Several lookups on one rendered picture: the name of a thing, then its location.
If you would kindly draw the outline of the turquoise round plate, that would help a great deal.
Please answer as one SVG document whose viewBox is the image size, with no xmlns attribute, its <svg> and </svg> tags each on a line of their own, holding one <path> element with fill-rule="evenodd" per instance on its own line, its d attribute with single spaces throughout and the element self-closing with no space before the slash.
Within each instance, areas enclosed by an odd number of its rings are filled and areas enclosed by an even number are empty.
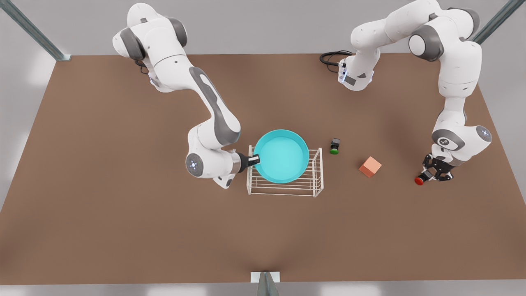
<svg viewBox="0 0 526 296">
<path fill-rule="evenodd" d="M 285 184 L 297 180 L 309 163 L 309 149 L 297 133 L 277 129 L 263 135 L 254 148 L 261 162 L 255 165 L 266 180 Z"/>
</svg>

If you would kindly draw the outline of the orange cube block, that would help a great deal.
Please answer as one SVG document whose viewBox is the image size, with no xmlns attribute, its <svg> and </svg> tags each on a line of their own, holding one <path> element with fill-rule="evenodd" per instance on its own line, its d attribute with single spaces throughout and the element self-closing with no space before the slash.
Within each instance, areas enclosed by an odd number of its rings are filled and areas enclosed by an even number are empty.
<svg viewBox="0 0 526 296">
<path fill-rule="evenodd" d="M 368 159 L 366 159 L 366 161 L 364 161 L 364 163 L 359 167 L 359 171 L 370 178 L 374 176 L 376 172 L 378 172 L 381 166 L 382 164 L 376 159 L 373 157 L 368 157 Z"/>
</svg>

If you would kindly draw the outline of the silver frame post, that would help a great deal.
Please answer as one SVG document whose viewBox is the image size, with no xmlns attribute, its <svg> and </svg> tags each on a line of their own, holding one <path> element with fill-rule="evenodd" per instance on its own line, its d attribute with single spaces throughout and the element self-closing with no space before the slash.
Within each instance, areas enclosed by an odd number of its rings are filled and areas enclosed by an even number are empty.
<svg viewBox="0 0 526 296">
<path fill-rule="evenodd" d="M 0 0 L 0 8 L 56 61 L 71 60 L 72 56 L 62 53 L 11 0 Z"/>
<path fill-rule="evenodd" d="M 526 0 L 508 0 L 470 41 L 481 45 L 489 38 Z"/>
<path fill-rule="evenodd" d="M 250 277 L 250 283 L 258 283 L 256 296 L 280 296 L 275 285 L 280 283 L 279 271 L 251 272 Z"/>
</svg>

